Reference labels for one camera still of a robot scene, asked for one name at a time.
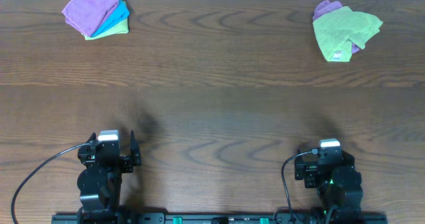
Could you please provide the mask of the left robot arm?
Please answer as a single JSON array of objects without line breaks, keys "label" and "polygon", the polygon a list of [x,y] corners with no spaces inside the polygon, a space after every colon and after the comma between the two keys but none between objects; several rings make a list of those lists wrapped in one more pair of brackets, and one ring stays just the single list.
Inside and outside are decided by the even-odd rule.
[{"label": "left robot arm", "polygon": [[141,152],[134,132],[129,137],[130,154],[120,155],[118,130],[92,134],[78,149],[78,159],[86,169],[78,176],[81,208],[76,214],[79,224],[138,223],[137,215],[120,205],[122,175],[141,165]]}]

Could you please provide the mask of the green microfibre cloth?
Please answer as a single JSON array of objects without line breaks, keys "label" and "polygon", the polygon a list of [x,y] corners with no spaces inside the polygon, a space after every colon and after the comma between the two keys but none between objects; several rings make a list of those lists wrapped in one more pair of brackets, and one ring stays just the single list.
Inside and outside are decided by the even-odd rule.
[{"label": "green microfibre cloth", "polygon": [[344,6],[313,22],[319,49],[328,62],[349,62],[353,46],[364,49],[367,41],[380,31],[383,22],[376,16],[352,11]]}]

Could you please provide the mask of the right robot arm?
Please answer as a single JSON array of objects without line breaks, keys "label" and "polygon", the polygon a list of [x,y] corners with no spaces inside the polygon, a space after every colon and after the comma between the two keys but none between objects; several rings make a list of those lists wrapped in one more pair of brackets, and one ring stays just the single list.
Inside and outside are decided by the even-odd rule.
[{"label": "right robot arm", "polygon": [[305,223],[361,223],[361,174],[355,158],[340,147],[317,148],[309,152],[316,161],[295,158],[295,179],[317,190],[322,207],[311,210]]}]

